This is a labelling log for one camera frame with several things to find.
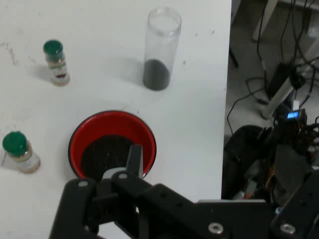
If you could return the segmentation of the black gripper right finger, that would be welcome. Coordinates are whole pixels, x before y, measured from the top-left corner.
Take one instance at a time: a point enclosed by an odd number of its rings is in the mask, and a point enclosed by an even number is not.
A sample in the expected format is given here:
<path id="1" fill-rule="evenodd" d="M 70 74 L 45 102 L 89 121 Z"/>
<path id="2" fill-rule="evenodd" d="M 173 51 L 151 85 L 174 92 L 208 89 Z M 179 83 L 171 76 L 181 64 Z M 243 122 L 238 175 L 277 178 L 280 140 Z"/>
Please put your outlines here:
<path id="1" fill-rule="evenodd" d="M 319 237 L 319 171 L 307 173 L 271 222 L 275 239 L 317 239 Z"/>

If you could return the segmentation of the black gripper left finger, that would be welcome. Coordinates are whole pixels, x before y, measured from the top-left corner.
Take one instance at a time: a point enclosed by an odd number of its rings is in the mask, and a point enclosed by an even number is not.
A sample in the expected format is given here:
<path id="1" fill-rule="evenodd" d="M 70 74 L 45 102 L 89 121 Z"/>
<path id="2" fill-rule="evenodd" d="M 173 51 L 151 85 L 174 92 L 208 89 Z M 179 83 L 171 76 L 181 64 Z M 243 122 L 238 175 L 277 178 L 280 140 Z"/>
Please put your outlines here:
<path id="1" fill-rule="evenodd" d="M 143 148 L 132 145 L 128 164 L 101 181 L 74 179 L 62 193 L 52 239 L 96 239 L 113 222 L 132 239 L 206 239 L 208 223 L 195 204 L 162 184 L 142 179 Z"/>

